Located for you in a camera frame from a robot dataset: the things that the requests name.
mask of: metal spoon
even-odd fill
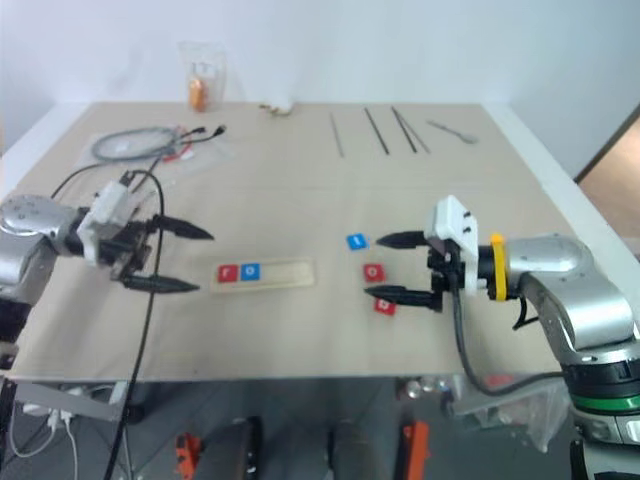
[[[443,132],[447,132],[447,133],[450,133],[452,135],[455,135],[460,140],[462,140],[462,142],[464,142],[464,143],[466,143],[468,145],[473,145],[474,143],[478,143],[480,141],[478,139],[478,137],[475,137],[475,136],[470,135],[468,133],[458,132],[456,130],[453,130],[453,129],[447,127],[446,125],[443,125],[443,124],[438,123],[438,122],[434,122],[433,120],[427,120],[427,123],[429,125],[431,125],[432,127],[435,127],[435,128],[438,128],[438,129],[442,130]]]

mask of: yellow ring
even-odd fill
[[[504,238],[499,233],[491,235],[493,247],[493,263],[496,279],[496,301],[504,302],[507,299],[507,268],[505,263]]]

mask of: wooden board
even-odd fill
[[[97,104],[18,191],[50,193],[95,134],[177,124],[213,130],[224,123],[225,145],[203,144],[192,159],[198,162],[193,165],[210,161],[208,168],[190,176],[175,166],[158,168],[167,186],[167,213],[208,229],[216,241],[166,235],[161,273],[203,288],[158,298],[140,378],[460,372],[448,297],[442,314],[400,307],[390,318],[375,313],[373,299],[362,292],[362,265],[369,261],[384,264],[389,283],[428,288],[426,250],[352,252],[346,236],[362,232],[374,240],[422,229],[432,206],[448,194],[475,214],[481,239],[495,231],[513,238],[571,230],[482,107],[398,105],[430,155],[418,144],[419,152],[411,151],[388,105],[369,108],[389,155],[362,105],[298,105],[290,116],[272,118],[252,104],[229,104],[205,115],[181,104]],[[466,145],[428,126],[427,119],[472,133],[480,142]],[[86,205],[122,171],[111,166],[86,173],[62,201]],[[147,202],[145,212],[152,208],[153,201]],[[214,264],[237,258],[311,258],[316,284],[212,295]],[[147,298],[107,277],[107,271],[81,259],[58,261],[20,338],[13,377],[71,381],[130,375]],[[491,372],[558,368],[539,326],[512,332],[517,314],[515,303],[491,303],[483,293],[466,302],[474,362]]]

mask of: green ring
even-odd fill
[[[592,410],[604,410],[608,412],[624,412],[640,409],[640,395],[626,398],[588,398],[571,395],[576,407]]]

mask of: red tag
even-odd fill
[[[365,263],[363,268],[364,280],[367,283],[379,283],[386,280],[384,268],[379,263]]]
[[[218,283],[230,283],[238,281],[237,265],[220,265],[218,267]]]
[[[373,304],[373,309],[378,313],[382,313],[383,315],[393,316],[396,313],[396,304],[389,303],[386,300],[382,300],[380,298],[376,298],[376,301]]]

